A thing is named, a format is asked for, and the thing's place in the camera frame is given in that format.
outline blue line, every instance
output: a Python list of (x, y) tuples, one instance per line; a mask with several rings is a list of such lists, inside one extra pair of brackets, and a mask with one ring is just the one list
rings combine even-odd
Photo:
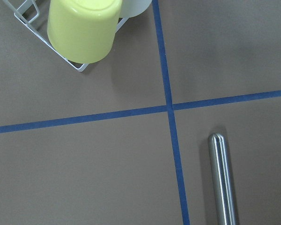
[(184, 225), (189, 225), (190, 220), (189, 220), (189, 215), (188, 215), (188, 207), (187, 207), (185, 185), (184, 185), (184, 178), (183, 178), (183, 171), (182, 171), (182, 164), (181, 164), (181, 157), (180, 157), (180, 150), (179, 150), (179, 142), (178, 142), (178, 136), (177, 136), (175, 114), (174, 114), (173, 105), (172, 105), (170, 78), (169, 78), (166, 51), (165, 51), (165, 46), (164, 46), (163, 29), (162, 29), (162, 24), (161, 24), (158, 0), (153, 0), (152, 4), (153, 4), (153, 11), (154, 11), (154, 20), (155, 20), (157, 42), (158, 42), (159, 55), (160, 55), (160, 61), (161, 61), (161, 68), (162, 68), (162, 74), (163, 74), (164, 93), (165, 93), (165, 99), (166, 99), (168, 117), (169, 117), (170, 136), (171, 136), (172, 148), (173, 148), (173, 154), (174, 154), (182, 220), (183, 220)]
[(274, 98), (274, 97), (275, 98), (281, 97), (281, 90), (262, 92), (262, 93), (257, 93), (257, 94), (240, 95), (240, 96), (233, 96), (233, 97), (222, 97), (222, 98), (215, 98), (215, 99), (209, 99), (209, 100), (179, 103), (179, 104), (174, 104), (173, 109), (174, 110), (193, 109), (193, 108), (206, 107), (206, 106), (212, 106), (212, 105), (223, 105), (223, 104), (229, 104), (229, 103), (245, 102), (245, 101), (259, 100), (259, 99), (265, 99), (265, 98)]
[(154, 107), (141, 108), (141, 109), (107, 112), (107, 113), (77, 116), (77, 117), (70, 117), (70, 118), (63, 118), (63, 119), (56, 119), (56, 120), (46, 120), (46, 121), (39, 121), (39, 122), (15, 124), (15, 125), (0, 127), (0, 134), (14, 132), (14, 131), (48, 128), (48, 127), (55, 127), (55, 126), (62, 126), (62, 125), (69, 125), (69, 124), (76, 124), (76, 123), (85, 123), (85, 122), (98, 121), (98, 120), (109, 120), (115, 118), (138, 116), (138, 115), (145, 115), (145, 114), (152, 114), (152, 113), (162, 113), (166, 111), (167, 111), (167, 107), (165, 105), (162, 105), (162, 106), (154, 106)]

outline dish rack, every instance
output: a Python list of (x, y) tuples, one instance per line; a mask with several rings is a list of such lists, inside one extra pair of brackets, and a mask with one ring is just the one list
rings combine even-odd
[[(74, 63), (63, 57), (61, 54), (59, 54), (58, 51), (56, 51), (53, 46), (50, 44), (49, 40), (43, 37), (41, 35), (36, 27), (33, 25), (33, 22), (39, 18), (41, 15), (41, 12), (39, 10), (39, 7), (37, 6), (36, 0), (25, 0), (18, 8), (15, 8), (9, 0), (3, 0), (3, 2), (14, 12), (15, 17), (25, 26), (27, 27), (35, 36), (37, 36), (42, 42), (44, 42), (49, 48), (51, 48), (53, 51), (55, 51), (56, 54), (58, 54), (63, 60), (65, 60), (70, 66), (72, 66), (74, 69), (76, 69), (78, 72), (82, 72), (85, 70), (85, 68), (89, 65), (87, 63), (85, 64), (79, 64)], [(34, 7), (36, 14), (31, 19), (26, 19), (24, 17), (24, 14), (31, 8)], [(117, 25), (116, 32), (124, 25), (124, 23), (129, 18), (122, 18)]]

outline yellow cup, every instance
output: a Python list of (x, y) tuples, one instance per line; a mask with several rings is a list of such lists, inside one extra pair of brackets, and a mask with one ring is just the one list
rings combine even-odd
[(93, 63), (111, 50), (122, 0), (51, 0), (47, 33), (65, 58)]

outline metallic cylinder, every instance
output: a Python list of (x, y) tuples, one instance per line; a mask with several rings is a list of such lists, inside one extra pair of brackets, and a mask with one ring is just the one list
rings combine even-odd
[(208, 144), (218, 224), (236, 225), (236, 214), (225, 139), (221, 134), (212, 134), (208, 139)]

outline gray surface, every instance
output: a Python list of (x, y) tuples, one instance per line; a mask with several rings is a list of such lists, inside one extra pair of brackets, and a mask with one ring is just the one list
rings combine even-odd
[(208, 136), (226, 136), (241, 225), (281, 224), (281, 97), (176, 111), (193, 225), (216, 224)]
[(7, 224), (181, 225), (167, 114), (0, 134)]
[(0, 126), (164, 104), (151, 7), (124, 25), (105, 59), (79, 73), (0, 1)]
[(281, 0), (159, 2), (174, 103), (281, 90)]

